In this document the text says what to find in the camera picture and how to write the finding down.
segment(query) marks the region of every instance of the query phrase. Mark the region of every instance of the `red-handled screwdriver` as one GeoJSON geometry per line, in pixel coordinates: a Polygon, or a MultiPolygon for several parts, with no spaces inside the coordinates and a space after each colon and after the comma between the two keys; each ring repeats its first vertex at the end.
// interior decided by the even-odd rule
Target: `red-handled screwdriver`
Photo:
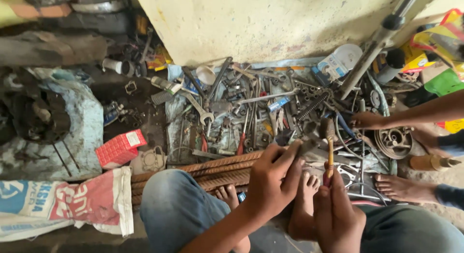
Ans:
{"type": "Polygon", "coordinates": [[[240,142],[239,142],[239,146],[237,147],[237,152],[235,155],[242,155],[243,154],[243,142],[245,141],[245,129],[247,128],[246,127],[246,123],[248,121],[248,108],[246,109],[246,116],[245,116],[245,124],[243,125],[243,131],[242,131],[242,135],[240,136],[240,142]]]}

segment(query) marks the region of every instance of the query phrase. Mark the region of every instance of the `dirty floor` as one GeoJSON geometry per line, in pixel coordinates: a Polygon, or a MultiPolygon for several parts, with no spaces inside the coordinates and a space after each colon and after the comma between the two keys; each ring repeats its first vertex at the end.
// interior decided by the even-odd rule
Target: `dirty floor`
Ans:
{"type": "MultiPolygon", "coordinates": [[[[95,83],[91,86],[94,95],[99,100],[117,100],[121,97],[128,101],[128,108],[137,108],[140,113],[144,112],[141,126],[144,137],[148,145],[141,147],[143,150],[152,149],[154,146],[161,146],[163,151],[167,152],[166,145],[166,115],[164,105],[154,108],[151,104],[146,104],[147,97],[159,90],[151,86],[150,82],[143,78],[132,78],[137,84],[138,90],[131,96],[127,95],[124,85],[130,79],[115,73],[102,73],[99,70],[90,69],[89,72],[95,83]]],[[[166,77],[163,72],[156,74],[160,77],[166,77]]],[[[114,122],[105,128],[105,141],[112,137],[131,130],[130,127],[134,121],[129,124],[114,122]]],[[[415,155],[424,154],[422,147],[415,143],[415,155]]],[[[427,181],[434,183],[445,183],[456,187],[464,188],[464,168],[454,168],[447,172],[416,172],[408,169],[407,159],[399,161],[399,175],[408,179],[427,181]]],[[[311,169],[310,172],[316,175],[322,175],[322,172],[311,169]]],[[[422,207],[437,213],[448,219],[456,225],[461,231],[464,231],[464,212],[446,208],[440,205],[421,205],[422,207]]],[[[121,238],[117,235],[111,235],[96,231],[92,226],[85,225],[80,229],[72,226],[62,228],[48,234],[37,237],[33,241],[15,241],[2,244],[2,252],[15,253],[48,253],[48,252],[98,252],[98,253],[118,253],[118,252],[149,252],[147,235],[143,228],[143,223],[138,214],[134,215],[135,233],[128,238],[121,238]]],[[[318,252],[317,244],[311,242],[296,242],[290,239],[282,232],[278,225],[266,225],[250,235],[253,253],[301,253],[301,252],[318,252]]]]}

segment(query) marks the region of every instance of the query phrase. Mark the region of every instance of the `hammer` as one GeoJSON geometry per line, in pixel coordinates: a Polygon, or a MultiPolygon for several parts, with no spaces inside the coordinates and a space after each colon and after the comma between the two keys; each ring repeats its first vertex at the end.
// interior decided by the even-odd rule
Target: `hammer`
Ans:
{"type": "Polygon", "coordinates": [[[323,118],[321,120],[321,126],[319,127],[319,136],[322,139],[326,139],[328,143],[328,161],[324,164],[325,172],[322,177],[322,183],[326,187],[330,187],[332,182],[332,176],[334,174],[334,138],[335,138],[335,126],[332,119],[323,118]]]}

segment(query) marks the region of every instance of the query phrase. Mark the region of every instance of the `hand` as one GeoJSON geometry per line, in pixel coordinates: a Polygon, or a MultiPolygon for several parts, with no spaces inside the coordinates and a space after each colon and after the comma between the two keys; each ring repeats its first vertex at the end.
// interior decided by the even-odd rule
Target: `hand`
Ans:
{"type": "Polygon", "coordinates": [[[387,117],[371,112],[356,113],[351,117],[351,124],[354,128],[367,130],[387,129],[387,117]]]}
{"type": "Polygon", "coordinates": [[[351,205],[341,175],[333,171],[331,189],[320,186],[314,195],[317,242],[324,253],[359,253],[366,215],[351,205]]]}
{"type": "Polygon", "coordinates": [[[295,198],[305,162],[295,159],[301,143],[295,140],[287,150],[271,143],[253,164],[247,198],[241,204],[253,218],[266,222],[295,198]]]}

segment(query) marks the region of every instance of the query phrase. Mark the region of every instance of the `plastic bag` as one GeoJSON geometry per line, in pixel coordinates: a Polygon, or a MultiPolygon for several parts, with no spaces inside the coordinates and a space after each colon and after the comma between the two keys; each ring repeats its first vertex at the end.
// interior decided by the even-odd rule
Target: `plastic bag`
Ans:
{"type": "Polygon", "coordinates": [[[132,234],[130,176],[131,168],[126,166],[82,184],[0,181],[0,242],[85,223],[101,232],[132,234]]]}
{"type": "Polygon", "coordinates": [[[463,13],[451,9],[440,25],[417,33],[411,46],[438,54],[456,73],[464,73],[464,57],[459,47],[464,44],[463,13]]]}

